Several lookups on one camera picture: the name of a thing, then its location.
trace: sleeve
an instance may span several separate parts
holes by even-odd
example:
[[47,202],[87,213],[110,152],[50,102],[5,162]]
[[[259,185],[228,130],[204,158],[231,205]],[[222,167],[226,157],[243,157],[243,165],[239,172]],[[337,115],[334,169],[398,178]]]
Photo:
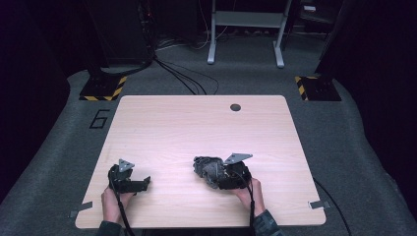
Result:
[[255,217],[254,228],[256,236],[285,236],[268,210]]
[[95,236],[119,236],[121,228],[122,226],[118,223],[103,220]]

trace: hand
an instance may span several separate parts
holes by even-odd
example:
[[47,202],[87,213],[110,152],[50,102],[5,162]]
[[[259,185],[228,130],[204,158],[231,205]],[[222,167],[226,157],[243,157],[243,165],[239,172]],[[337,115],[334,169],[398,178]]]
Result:
[[[124,208],[128,206],[130,199],[134,195],[135,193],[120,194],[120,201]],[[103,220],[118,223],[121,217],[120,208],[113,190],[109,187],[101,194],[101,203],[103,207]]]
[[[261,182],[258,179],[252,178],[252,192],[253,197],[255,201],[255,217],[263,213],[266,208],[264,205],[264,197],[262,195],[262,187]],[[251,195],[249,194],[248,189],[233,189],[230,190],[233,194],[235,194],[240,202],[242,202],[243,206],[251,210]]]

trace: black equipment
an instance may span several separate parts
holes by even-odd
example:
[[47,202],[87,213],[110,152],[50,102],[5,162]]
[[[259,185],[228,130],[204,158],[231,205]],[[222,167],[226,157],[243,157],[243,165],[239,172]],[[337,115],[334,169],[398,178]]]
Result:
[[133,166],[135,165],[122,159],[119,160],[119,165],[113,165],[108,171],[110,189],[119,194],[146,191],[150,182],[150,176],[144,179],[144,181],[132,181],[130,176],[133,172]]
[[198,46],[199,20],[202,18],[198,4],[195,0],[150,1],[157,35],[177,37]]
[[248,187],[252,175],[242,160],[249,157],[252,155],[233,153],[223,162],[219,157],[196,156],[194,172],[205,178],[214,189],[244,189]]
[[108,171],[109,188],[113,190],[114,195],[116,196],[120,213],[122,214],[123,222],[126,226],[126,231],[131,236],[135,236],[135,234],[129,225],[125,209],[120,201],[120,194],[135,193],[136,195],[138,192],[146,191],[148,189],[148,184],[150,183],[150,176],[144,181],[132,181],[130,179],[134,166],[135,164],[133,163],[119,159],[119,164],[113,165]]
[[152,13],[143,0],[85,0],[108,66],[139,65],[154,54]]

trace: black object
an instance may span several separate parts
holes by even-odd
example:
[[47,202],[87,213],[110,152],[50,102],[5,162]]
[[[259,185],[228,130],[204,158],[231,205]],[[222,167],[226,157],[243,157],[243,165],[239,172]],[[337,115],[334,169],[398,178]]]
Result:
[[110,189],[119,194],[146,191],[150,182],[150,176],[144,179],[144,181],[132,181],[130,179],[132,172],[133,169],[121,172],[119,170],[119,165],[113,165],[108,171]]
[[130,227],[123,203],[120,200],[120,194],[135,193],[136,195],[138,192],[146,191],[150,182],[150,176],[144,181],[131,181],[130,176],[132,175],[132,168],[134,166],[135,164],[119,159],[119,165],[113,165],[108,171],[109,188],[114,192],[126,231],[131,236],[135,236],[135,233]]
[[197,46],[201,19],[198,4],[195,0],[150,1],[157,34],[178,37]]
[[107,65],[135,65],[123,73],[103,72],[90,53],[78,14],[74,13],[74,41],[89,71],[80,99],[115,99],[122,79],[150,65],[154,56],[154,24],[148,4],[141,0],[117,2],[86,0]]
[[[32,2],[0,1],[0,166],[13,162],[0,171],[0,204],[44,143],[70,94]],[[39,5],[46,2],[38,2],[37,10],[44,10]]]
[[349,91],[369,144],[417,219],[417,31],[409,24],[417,22],[417,2],[344,2],[344,24],[336,24],[316,72],[332,74]]
[[153,56],[154,25],[141,0],[85,0],[107,64],[142,65]]
[[290,17],[287,25],[287,35],[282,42],[282,50],[285,50],[288,37],[292,33],[294,25],[297,21],[304,23],[304,31],[306,32],[323,32],[326,33],[326,44],[322,52],[322,56],[328,48],[328,40],[330,39],[334,23],[341,7],[341,0],[325,1],[316,0],[312,3],[302,3],[298,1],[292,6]]
[[296,82],[303,100],[341,101],[331,78],[327,78],[326,75],[321,75],[318,78],[297,77]]
[[224,164],[219,157],[196,156],[193,166],[194,172],[205,178],[214,189],[244,189],[252,179],[251,172],[243,161]]

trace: metal bracket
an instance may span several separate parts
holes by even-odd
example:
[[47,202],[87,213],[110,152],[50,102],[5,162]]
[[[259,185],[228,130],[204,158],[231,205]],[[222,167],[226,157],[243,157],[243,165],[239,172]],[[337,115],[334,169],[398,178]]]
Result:
[[252,157],[252,154],[232,153],[225,161],[225,164],[235,164],[239,161]]
[[135,164],[128,162],[123,159],[119,159],[119,172],[125,172],[126,170],[130,170],[135,166]]

